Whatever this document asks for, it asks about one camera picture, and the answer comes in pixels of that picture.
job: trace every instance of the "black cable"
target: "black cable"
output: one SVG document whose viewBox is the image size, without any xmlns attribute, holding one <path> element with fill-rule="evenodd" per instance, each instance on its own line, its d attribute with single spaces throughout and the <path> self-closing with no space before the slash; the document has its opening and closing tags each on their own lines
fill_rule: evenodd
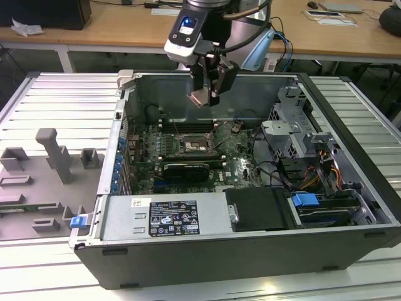
<svg viewBox="0 0 401 301">
<path fill-rule="evenodd" d="M 378 12 L 372 10 L 372 9 L 362 9 L 362 11 L 363 11 L 364 14 L 366 14 L 366 15 L 369 17 L 369 19 L 372 19 L 372 20 L 378 20 L 378 18 L 372 17 L 371 15 L 367 14 L 365 11 L 372 11 L 372 12 L 374 12 L 375 14 L 380 15 L 380 13 L 378 13 Z"/>
<path fill-rule="evenodd" d="M 182 8 L 182 6 L 178 6 L 178 5 L 180 5 L 179 3 L 177 3 L 177 5 L 174 5 L 174 4 L 172 4 L 172 3 L 164 2 L 164 1 L 161 1 L 161 0 L 157 1 L 157 3 L 158 3 L 159 5 L 170 6 L 171 8 Z"/>
<path fill-rule="evenodd" d="M 125 120 L 125 119 L 127 119 L 128 117 L 131 117 L 131 118 L 135 119 L 135 117 L 134 117 L 134 116 L 132 116 L 132 115 L 126 115 L 126 116 L 123 118 L 123 120 L 121 120 L 121 123 L 123 123 L 123 122 L 124 122 L 124 120 Z"/>
<path fill-rule="evenodd" d="M 283 41 L 283 44 L 284 44 L 284 52 L 283 52 L 283 55 L 281 55 L 280 59 L 277 61 L 277 65 L 283 60 L 283 58 L 287 54 L 287 44 L 286 44 L 285 40 L 281 40 L 281 41 Z"/>
<path fill-rule="evenodd" d="M 265 0 L 265 2 L 263 2 L 261 5 L 255 6 L 254 8 L 248 9 L 247 11 L 241 11 L 239 13 L 234 13 L 234 14 L 224 14 L 223 19 L 229 20 L 229 21 L 234 21 L 234 20 L 248 17 L 248 16 L 255 14 L 258 11 L 261 11 L 262 9 L 264 9 L 271 1 L 272 0 Z"/>
<path fill-rule="evenodd" d="M 283 20 L 281 20 L 280 17 L 272 17 L 272 18 L 270 18 L 270 20 L 274 20 L 274 19 L 278 19 L 278 21 L 280 21 L 280 24 L 281 24 L 281 32 L 283 33 L 283 36 L 285 37 L 286 35 L 285 35 L 285 33 L 284 33 Z"/>
<path fill-rule="evenodd" d="M 387 89 L 386 93 L 384 94 L 384 96 L 382 97 L 382 99 L 379 101 L 379 103 L 377 104 L 377 107 L 380 107 L 382 105 L 382 103 L 384 102 L 384 100 L 386 99 L 387 95 L 390 93 L 391 90 L 393 90 L 393 88 L 396 86 L 396 84 L 398 83 L 398 81 L 401 78 L 401 74 L 398 76 L 398 78 L 392 83 L 391 86 L 389 86 L 389 88 Z"/>
<path fill-rule="evenodd" d="M 5 47 L 3 47 L 2 44 L 0 44 L 1 48 L 5 50 L 5 52 L 7 53 L 7 55 L 14 61 L 15 65 L 22 71 L 22 73 L 24 73 L 24 75 L 26 76 L 26 71 L 24 70 L 23 67 L 21 67 L 21 65 L 15 60 L 15 58 L 10 54 L 10 52 L 8 51 L 8 49 L 6 49 Z"/>
<path fill-rule="evenodd" d="M 1 91 L 1 90 L 0 90 L 0 95 L 2 96 L 2 98 L 4 98 L 4 101 L 7 102 L 7 98 L 6 98 L 6 96 L 4 95 L 3 91 Z"/>
<path fill-rule="evenodd" d="M 264 20 L 264 23 L 262 24 L 262 26 L 252 36 L 250 36 L 248 39 L 238 43 L 237 45 L 221 49 L 221 50 L 219 50 L 219 53 L 224 54 L 224 53 L 233 52 L 233 51 L 236 51 L 236 50 L 238 50 L 238 49 L 250 44 L 253 40 L 255 40 L 269 26 L 269 24 L 270 24 L 269 18 L 266 18 L 266 20 Z"/>
<path fill-rule="evenodd" d="M 285 32 L 284 32 L 283 20 L 281 20 L 280 17 L 272 17 L 272 18 L 270 18 L 270 20 L 274 20 L 274 19 L 278 19 L 278 20 L 280 21 L 280 24 L 281 24 L 281 33 L 282 33 L 283 36 L 285 37 L 286 34 L 285 34 Z M 280 33 L 279 31 L 276 30 L 276 28 L 274 28 L 273 24 L 271 25 L 271 27 L 273 27 L 273 29 L 274 29 L 275 32 Z M 283 44 L 284 44 L 284 52 L 283 52 L 283 54 L 281 55 L 280 59 L 277 61 L 277 64 L 279 64 L 279 63 L 283 60 L 283 58 L 285 57 L 285 55 L 286 55 L 286 53 L 287 53 L 287 44 L 286 44 L 285 40 L 281 40 L 281 41 L 283 41 Z"/>
<path fill-rule="evenodd" d="M 18 80 L 18 79 L 16 79 L 16 78 L 12 77 L 11 75 L 0 75 L 0 77 L 10 78 L 10 79 L 16 80 L 17 82 L 20 82 L 20 83 L 23 82 L 22 80 Z"/>
<path fill-rule="evenodd" d="M 107 4 L 107 5 L 116 5 L 116 6 L 128 6 L 128 7 L 131 7 L 131 8 L 136 8 L 137 6 L 145 5 L 145 3 L 124 5 L 124 4 L 119 4 L 119 3 L 112 3 L 112 2 L 107 2 L 107 1 L 97 1 L 97 0 L 90 0 L 90 2 L 97 3 L 97 4 Z"/>
<path fill-rule="evenodd" d="M 238 121 L 238 116 L 239 116 L 239 114 L 241 114 L 242 112 L 246 112 L 246 111 L 252 112 L 253 114 L 255 114 L 255 116 L 256 116 L 258 119 L 262 120 L 262 117 L 261 117 L 255 110 L 253 110 L 253 109 L 251 109 L 251 108 L 244 108 L 244 109 L 238 111 L 238 112 L 233 116 L 232 119 L 234 119 L 234 121 Z"/>
<path fill-rule="evenodd" d="M 262 161 L 262 162 L 260 162 L 260 163 L 257 163 L 256 160 L 255 160 L 255 157 L 254 157 L 254 155 L 253 155 L 253 151 L 254 151 L 254 148 L 255 148 L 256 137 L 258 136 L 258 134 L 259 134 L 259 132 L 260 132 L 261 130 L 262 130 L 262 127 L 258 128 L 258 130 L 256 131 L 255 136 L 254 136 L 254 138 L 253 138 L 252 150 L 251 150 L 252 159 L 253 159 L 253 161 L 255 162 L 255 165 L 260 169 L 261 172 L 263 172 L 264 174 L 268 175 L 269 177 L 273 177 L 274 179 L 276 179 L 277 181 L 279 181 L 280 183 L 283 183 L 283 185 L 285 185 L 285 183 L 283 182 L 283 180 L 281 180 L 281 178 L 279 178 L 279 177 L 273 175 L 272 172 L 265 171 L 265 170 L 260 166 L 260 164 L 263 164 L 263 163 L 271 163 L 271 161 Z"/>
<path fill-rule="evenodd" d="M 288 61 L 291 61 L 291 59 L 293 57 L 293 54 L 294 54 L 294 45 L 293 45 L 293 42 L 291 42 L 289 39 L 286 38 L 286 40 L 291 45 L 291 54 L 290 54 L 289 59 L 288 59 Z"/>
</svg>

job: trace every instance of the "blue latch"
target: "blue latch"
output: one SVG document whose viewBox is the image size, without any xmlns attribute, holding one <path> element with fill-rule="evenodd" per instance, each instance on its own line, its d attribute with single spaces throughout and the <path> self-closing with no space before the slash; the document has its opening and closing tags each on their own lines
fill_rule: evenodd
<svg viewBox="0 0 401 301">
<path fill-rule="evenodd" d="M 86 216 L 74 216 L 70 222 L 71 229 L 83 229 L 86 228 Z"/>
<path fill-rule="evenodd" d="M 313 193 L 297 193 L 291 198 L 295 207 L 298 206 L 319 206 L 319 200 Z"/>
<path fill-rule="evenodd" d="M 122 161 L 123 161 L 123 156 L 121 156 L 121 155 L 116 155 L 116 156 L 115 156 L 115 160 L 116 160 L 117 162 L 122 162 Z"/>
<path fill-rule="evenodd" d="M 118 147 L 119 148 L 121 148 L 121 149 L 125 148 L 126 144 L 127 144 L 127 141 L 123 137 L 118 138 Z"/>
</svg>

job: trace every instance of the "cable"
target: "cable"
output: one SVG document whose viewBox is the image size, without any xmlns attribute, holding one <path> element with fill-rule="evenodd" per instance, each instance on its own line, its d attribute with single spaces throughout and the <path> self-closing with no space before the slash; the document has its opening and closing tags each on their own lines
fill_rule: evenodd
<svg viewBox="0 0 401 301">
<path fill-rule="evenodd" d="M 270 185 L 271 185 L 271 178 L 276 179 L 276 180 L 279 181 L 282 185 L 285 185 L 285 183 L 283 182 L 283 180 L 282 180 L 280 177 L 275 176 L 275 175 L 273 174 L 273 173 L 276 172 L 277 170 L 275 170 L 275 171 L 273 171 L 273 172 L 265 171 L 265 170 L 260 166 L 262 163 L 270 163 L 270 161 L 262 161 L 262 162 L 260 162 L 260 163 L 256 163 L 256 165 L 259 167 L 259 169 L 261 170 L 261 172 L 263 172 L 264 174 L 266 174 L 266 175 L 268 175 L 268 176 L 270 177 Z"/>
<path fill-rule="evenodd" d="M 286 36 L 286 35 L 284 34 L 283 20 L 281 20 L 280 17 L 271 17 L 271 18 L 270 18 L 270 20 L 274 20 L 274 19 L 278 19 L 278 21 L 280 21 L 280 24 L 281 24 L 281 32 L 283 33 L 283 36 Z"/>
<path fill-rule="evenodd" d="M 282 183 L 283 185 L 287 186 L 287 185 L 284 183 L 284 181 L 283 181 L 280 177 L 275 176 L 275 175 L 273 174 L 273 172 L 265 171 L 265 170 L 260 166 L 261 164 L 264 164 L 264 163 L 270 163 L 270 164 L 272 164 L 272 162 L 274 162 L 274 161 L 262 161 L 262 162 L 260 162 L 260 163 L 257 163 L 256 160 L 255 160 L 255 157 L 253 156 L 253 150 L 254 150 L 254 148 L 255 148 L 256 137 L 258 136 L 258 134 L 259 134 L 259 132 L 260 132 L 261 130 L 262 130 L 262 127 L 258 128 L 258 130 L 256 131 L 255 136 L 254 136 L 254 138 L 253 138 L 252 150 L 251 150 L 252 159 L 253 159 L 253 161 L 255 162 L 255 165 L 259 167 L 259 169 L 261 170 L 261 172 L 263 172 L 264 174 L 268 175 L 270 178 L 276 179 L 277 181 L 279 181 L 279 182 Z"/>
<path fill-rule="evenodd" d="M 134 116 L 132 116 L 132 115 L 126 115 L 126 116 L 123 118 L 123 120 L 121 120 L 121 123 L 123 123 L 123 122 L 124 122 L 124 120 L 125 120 L 125 119 L 127 119 L 128 117 L 131 117 L 131 118 L 135 119 L 135 117 L 134 117 Z"/>
<path fill-rule="evenodd" d="M 112 3 L 112 2 L 107 2 L 107 1 L 97 1 L 97 0 L 90 0 L 90 2 L 96 3 L 96 4 L 102 4 L 102 5 L 115 5 L 115 6 L 128 6 L 131 8 L 136 8 L 137 6 L 142 6 L 145 5 L 144 3 L 140 4 L 131 4 L 131 5 L 124 5 L 124 4 L 119 4 L 119 3 Z"/>
<path fill-rule="evenodd" d="M 182 6 L 178 6 L 178 5 L 180 5 L 179 3 L 177 3 L 177 5 L 174 5 L 174 4 L 172 4 L 172 3 L 164 2 L 164 1 L 161 1 L 161 0 L 157 1 L 157 3 L 158 3 L 159 5 L 170 6 L 171 8 L 182 8 Z"/>
<path fill-rule="evenodd" d="M 164 179 L 162 177 L 155 176 L 155 175 L 153 175 L 153 177 L 156 177 L 157 179 L 160 179 L 160 180 L 164 181 Z"/>
<path fill-rule="evenodd" d="M 265 0 L 265 2 L 263 2 L 261 5 L 258 5 L 251 9 L 248 9 L 247 11 L 241 11 L 240 13 L 224 14 L 223 19 L 228 20 L 228 21 L 234 21 L 237 19 L 248 17 L 248 16 L 255 14 L 258 11 L 261 11 L 262 9 L 264 9 L 271 1 L 272 0 Z"/>
<path fill-rule="evenodd" d="M 291 65 L 291 59 L 293 57 L 293 53 L 294 53 L 294 45 L 292 44 L 292 42 L 288 39 L 286 39 L 288 41 L 288 43 L 291 45 L 291 52 L 289 53 L 289 58 L 287 61 L 287 64 L 284 66 L 283 71 L 286 72 L 288 67 Z"/>
<path fill-rule="evenodd" d="M 378 12 L 372 10 L 372 9 L 362 9 L 362 11 L 363 11 L 364 14 L 366 14 L 366 15 L 369 17 L 369 19 L 372 19 L 372 20 L 378 20 L 378 18 L 372 17 L 371 15 L 367 14 L 366 11 L 372 11 L 372 12 L 374 12 L 375 14 L 380 15 L 380 13 L 378 13 Z"/>
<path fill-rule="evenodd" d="M 255 116 L 256 116 L 258 119 L 262 120 L 262 117 L 260 117 L 260 115 L 259 115 L 255 110 L 253 110 L 253 109 L 251 109 L 251 108 L 244 108 L 244 109 L 238 111 L 238 112 L 233 116 L 232 119 L 234 119 L 234 121 L 238 121 L 238 115 L 241 114 L 242 112 L 245 112 L 245 111 L 252 112 L 253 114 L 255 114 Z"/>
<path fill-rule="evenodd" d="M 222 145 L 223 143 L 225 143 L 225 141 L 229 140 L 232 136 L 229 136 L 227 138 L 225 138 L 222 142 L 218 143 L 215 147 L 213 147 L 212 149 L 216 149 L 218 148 L 220 145 Z"/>
<path fill-rule="evenodd" d="M 401 74 L 398 76 L 398 78 L 392 83 L 392 85 L 387 89 L 386 93 L 384 94 L 384 96 L 382 97 L 382 99 L 378 102 L 377 107 L 380 107 L 382 105 L 382 103 L 384 102 L 384 100 L 386 99 L 387 95 L 390 93 L 391 90 L 393 90 L 393 88 L 395 87 L 395 85 L 398 83 L 398 81 L 401 78 Z"/>
<path fill-rule="evenodd" d="M 0 77 L 10 78 L 12 80 L 16 80 L 17 82 L 22 83 L 22 80 L 17 80 L 16 78 L 12 77 L 11 75 L 0 75 Z"/>
<path fill-rule="evenodd" d="M 177 135 L 179 136 L 179 135 L 180 135 L 180 133 L 178 133 L 178 128 L 177 128 L 177 126 L 175 125 L 174 118 L 173 118 L 173 116 L 171 115 L 171 112 L 169 112 L 169 114 L 170 114 L 170 117 L 171 117 L 171 121 L 173 122 L 173 125 L 174 125 L 174 128 L 175 128 L 175 131 L 177 132 Z"/>
<path fill-rule="evenodd" d="M 2 46 L 2 44 L 0 44 L 1 48 L 5 50 L 5 52 L 7 53 L 7 55 L 14 61 L 15 65 L 22 71 L 22 73 L 24 73 L 24 75 L 26 76 L 26 71 L 24 70 L 23 67 L 21 67 L 21 65 L 15 60 L 15 58 L 10 54 L 10 52 L 8 51 L 8 49 L 4 48 Z"/>
<path fill-rule="evenodd" d="M 252 35 L 250 36 L 248 39 L 246 39 L 245 41 L 242 41 L 240 43 L 238 43 L 237 45 L 228 47 L 228 48 L 224 48 L 224 49 L 220 49 L 218 50 L 219 53 L 224 54 L 224 53 L 229 53 L 229 52 L 233 52 L 236 51 L 248 44 L 250 44 L 253 40 L 255 40 L 268 26 L 269 26 L 269 18 L 266 18 L 266 20 L 264 20 L 264 23 L 262 24 L 262 26 Z"/>
<path fill-rule="evenodd" d="M 4 95 L 3 91 L 1 91 L 1 90 L 0 90 L 0 95 L 2 96 L 2 98 L 4 98 L 4 101 L 7 102 L 7 98 L 6 98 L 6 96 Z"/>
<path fill-rule="evenodd" d="M 346 22 L 346 21 L 344 21 L 344 20 L 342 20 L 342 19 L 340 19 L 340 18 L 333 18 L 333 17 L 331 17 L 331 16 L 325 16 L 324 18 L 321 18 L 321 19 L 311 19 L 311 18 L 305 13 L 305 11 L 302 11 L 302 13 L 303 13 L 303 15 L 304 15 L 308 20 L 313 21 L 313 22 L 319 22 L 319 21 L 321 21 L 321 20 L 324 20 L 324 19 L 329 18 L 329 19 L 332 19 L 332 20 L 339 20 L 339 21 L 341 21 L 342 23 L 345 23 L 345 24 L 358 24 L 357 21 L 356 21 L 353 17 L 349 17 L 349 14 L 345 14 L 344 16 L 346 16 L 347 18 L 352 19 L 352 21 L 353 21 L 352 23 Z"/>
<path fill-rule="evenodd" d="M 291 62 L 291 58 L 293 57 L 294 46 L 293 46 L 292 42 L 289 39 L 287 39 L 283 34 L 276 32 L 276 35 L 279 36 L 283 40 L 284 45 L 285 45 L 286 48 L 287 47 L 289 48 L 289 45 L 291 45 L 291 48 L 289 50 L 289 56 L 288 56 L 288 59 L 287 59 L 287 63 L 285 64 L 285 66 L 283 68 L 283 71 L 286 72 L 288 67 L 289 67 L 289 64 Z"/>
<path fill-rule="evenodd" d="M 273 24 L 271 25 L 271 27 L 273 27 L 273 29 L 274 29 L 275 32 L 281 33 L 281 34 L 283 35 L 283 37 L 285 38 L 285 37 L 286 37 L 286 34 L 284 33 L 283 20 L 281 20 L 280 17 L 272 17 L 272 18 L 270 18 L 270 20 L 274 20 L 274 19 L 278 19 L 278 20 L 280 21 L 280 24 L 281 24 L 281 32 L 280 32 L 280 31 L 277 31 L 276 28 L 274 28 Z M 286 42 L 285 42 L 284 39 L 281 39 L 281 40 L 283 41 L 283 44 L 284 44 L 284 52 L 283 52 L 283 55 L 281 55 L 281 58 L 277 61 L 277 64 L 279 64 L 279 63 L 283 60 L 283 58 L 285 57 L 286 52 L 287 52 L 287 44 L 286 44 Z"/>
</svg>

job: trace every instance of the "warning label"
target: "warning label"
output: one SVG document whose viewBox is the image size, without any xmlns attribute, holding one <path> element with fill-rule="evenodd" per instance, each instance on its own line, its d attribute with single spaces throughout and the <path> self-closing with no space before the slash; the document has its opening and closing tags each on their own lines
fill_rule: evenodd
<svg viewBox="0 0 401 301">
<path fill-rule="evenodd" d="M 150 203 L 150 236 L 194 235 L 199 233 L 196 201 Z"/>
</svg>

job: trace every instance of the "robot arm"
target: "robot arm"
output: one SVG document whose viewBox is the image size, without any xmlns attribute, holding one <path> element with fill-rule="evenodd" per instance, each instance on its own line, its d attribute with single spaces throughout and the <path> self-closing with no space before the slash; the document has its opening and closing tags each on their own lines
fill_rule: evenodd
<svg viewBox="0 0 401 301">
<path fill-rule="evenodd" d="M 165 44 L 164 50 L 171 60 L 189 67 L 193 79 L 193 91 L 189 98 L 198 107 L 218 104 L 219 95 L 230 90 L 234 83 L 240 67 L 228 60 L 226 55 L 250 44 L 269 27 L 266 14 L 263 24 L 254 34 L 244 37 L 236 45 L 226 47 L 234 20 L 264 8 L 269 10 L 271 3 L 271 0 L 265 0 L 258 6 L 240 11 L 240 1 L 247 0 L 184 1 Z"/>
</svg>

